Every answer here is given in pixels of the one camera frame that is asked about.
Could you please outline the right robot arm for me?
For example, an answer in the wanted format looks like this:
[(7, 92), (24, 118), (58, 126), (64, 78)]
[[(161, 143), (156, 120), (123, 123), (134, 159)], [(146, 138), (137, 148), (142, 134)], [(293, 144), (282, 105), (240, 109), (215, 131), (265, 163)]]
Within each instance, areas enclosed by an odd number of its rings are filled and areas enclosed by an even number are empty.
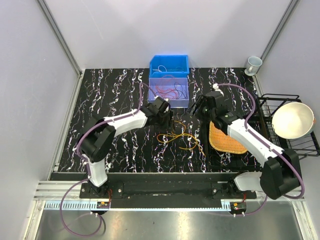
[(259, 162), (260, 172), (238, 174), (227, 185), (228, 195), (239, 198), (245, 191), (264, 192), (276, 200), (288, 196), (292, 190), (305, 187), (297, 153), (284, 150), (255, 131), (241, 115), (232, 112), (225, 104), (224, 96), (218, 91), (200, 95), (187, 112), (203, 123), (214, 126), (242, 144)]

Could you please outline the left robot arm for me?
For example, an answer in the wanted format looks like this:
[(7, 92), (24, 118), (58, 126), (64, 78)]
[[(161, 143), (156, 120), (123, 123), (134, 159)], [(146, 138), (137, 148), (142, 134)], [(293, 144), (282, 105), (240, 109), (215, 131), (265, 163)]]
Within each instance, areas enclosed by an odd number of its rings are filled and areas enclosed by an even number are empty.
[(108, 193), (105, 158), (114, 138), (135, 129), (154, 126), (163, 130), (174, 127), (170, 100), (156, 96), (153, 102), (141, 105), (128, 113), (98, 119), (92, 117), (83, 128), (76, 153), (84, 158), (88, 168), (90, 192), (97, 198)]

